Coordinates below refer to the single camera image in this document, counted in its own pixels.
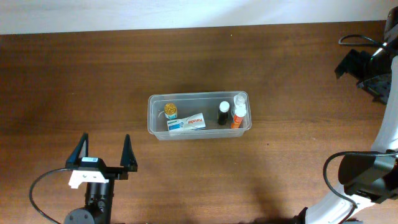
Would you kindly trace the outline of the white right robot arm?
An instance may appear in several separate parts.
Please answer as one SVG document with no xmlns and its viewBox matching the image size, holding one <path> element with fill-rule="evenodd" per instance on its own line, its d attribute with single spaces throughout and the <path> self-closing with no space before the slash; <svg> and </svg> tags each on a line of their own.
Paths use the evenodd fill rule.
<svg viewBox="0 0 398 224">
<path fill-rule="evenodd" d="M 349 73 L 358 88 L 386 106 L 380 130 L 370 151 L 337 152 L 325 161 L 323 178 L 330 192 L 291 223 L 353 223 L 359 211 L 397 199 L 397 8 L 388 13 L 382 42 L 361 38 L 361 46 L 376 52 L 349 51 L 335 74 Z"/>
</svg>

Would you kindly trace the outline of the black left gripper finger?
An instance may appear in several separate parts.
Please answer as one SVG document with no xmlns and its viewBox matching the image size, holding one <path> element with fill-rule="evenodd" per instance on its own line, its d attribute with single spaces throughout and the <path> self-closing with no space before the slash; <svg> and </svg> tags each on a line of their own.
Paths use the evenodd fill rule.
<svg viewBox="0 0 398 224">
<path fill-rule="evenodd" d="M 83 133 L 76 148 L 65 162 L 67 169 L 75 169 L 80 166 L 81 160 L 88 156 L 88 133 Z"/>
<path fill-rule="evenodd" d="M 130 135 L 126 135 L 121 156 L 120 166 L 124 167 L 128 172 L 137 172 L 137 161 L 132 150 Z"/>
</svg>

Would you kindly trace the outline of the small gold-lidded balm jar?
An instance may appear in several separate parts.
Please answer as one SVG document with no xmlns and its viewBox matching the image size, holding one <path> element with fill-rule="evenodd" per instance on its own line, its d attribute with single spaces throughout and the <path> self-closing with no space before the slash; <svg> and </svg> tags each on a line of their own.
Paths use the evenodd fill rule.
<svg viewBox="0 0 398 224">
<path fill-rule="evenodd" d="M 164 106 L 164 115 L 167 119 L 173 120 L 177 118 L 177 107 L 174 103 L 167 103 Z"/>
</svg>

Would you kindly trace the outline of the white Panadol medicine box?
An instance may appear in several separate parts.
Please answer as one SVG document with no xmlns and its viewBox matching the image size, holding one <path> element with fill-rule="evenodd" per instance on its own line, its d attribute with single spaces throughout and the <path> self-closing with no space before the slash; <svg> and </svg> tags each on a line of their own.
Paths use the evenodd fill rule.
<svg viewBox="0 0 398 224">
<path fill-rule="evenodd" d="M 171 133 L 195 131 L 206 127 L 202 113 L 187 118 L 170 120 L 167 122 L 168 131 Z"/>
</svg>

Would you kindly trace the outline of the white plastic bottle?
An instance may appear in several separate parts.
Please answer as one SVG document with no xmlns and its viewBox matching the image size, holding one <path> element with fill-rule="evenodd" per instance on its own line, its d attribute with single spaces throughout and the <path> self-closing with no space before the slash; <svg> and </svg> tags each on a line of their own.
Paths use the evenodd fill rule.
<svg viewBox="0 0 398 224">
<path fill-rule="evenodd" d="M 246 100 L 247 97 L 244 93 L 238 93 L 237 95 L 234 96 L 233 98 L 233 107 L 231 108 L 231 114 L 232 116 L 235 115 L 235 109 L 236 108 L 244 108 L 246 109 Z"/>
</svg>

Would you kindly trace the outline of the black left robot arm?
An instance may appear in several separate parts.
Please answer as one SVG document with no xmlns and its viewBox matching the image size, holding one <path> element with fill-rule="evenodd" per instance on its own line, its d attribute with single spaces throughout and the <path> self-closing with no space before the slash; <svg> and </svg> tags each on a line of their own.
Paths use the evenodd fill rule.
<svg viewBox="0 0 398 224">
<path fill-rule="evenodd" d="M 88 134 L 85 133 L 66 160 L 65 167 L 72 171 L 68 185 L 78 189 L 81 184 L 86 184 L 86 193 L 85 205 L 72 210 L 64 222 L 105 224 L 111 222 L 114 182 L 127 180 L 128 173 L 136 172 L 138 165 L 130 135 L 124 139 L 120 166 L 111 167 L 99 157 L 88 155 Z"/>
</svg>

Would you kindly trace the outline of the orange tube with white cap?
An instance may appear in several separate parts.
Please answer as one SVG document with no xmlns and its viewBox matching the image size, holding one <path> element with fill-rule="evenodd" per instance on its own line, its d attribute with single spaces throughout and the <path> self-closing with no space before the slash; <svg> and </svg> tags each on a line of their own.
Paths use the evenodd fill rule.
<svg viewBox="0 0 398 224">
<path fill-rule="evenodd" d="M 233 113 L 233 122 L 231 123 L 231 129 L 238 129 L 246 116 L 247 110 L 243 106 L 237 106 Z"/>
</svg>

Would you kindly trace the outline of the dark syrup bottle white cap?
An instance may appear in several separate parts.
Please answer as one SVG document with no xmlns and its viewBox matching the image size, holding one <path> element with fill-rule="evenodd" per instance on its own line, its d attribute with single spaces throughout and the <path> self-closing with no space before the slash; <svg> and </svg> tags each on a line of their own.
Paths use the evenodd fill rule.
<svg viewBox="0 0 398 224">
<path fill-rule="evenodd" d="M 227 101 L 222 101 L 218 108 L 218 124 L 225 125 L 228 120 L 229 113 L 229 103 Z"/>
</svg>

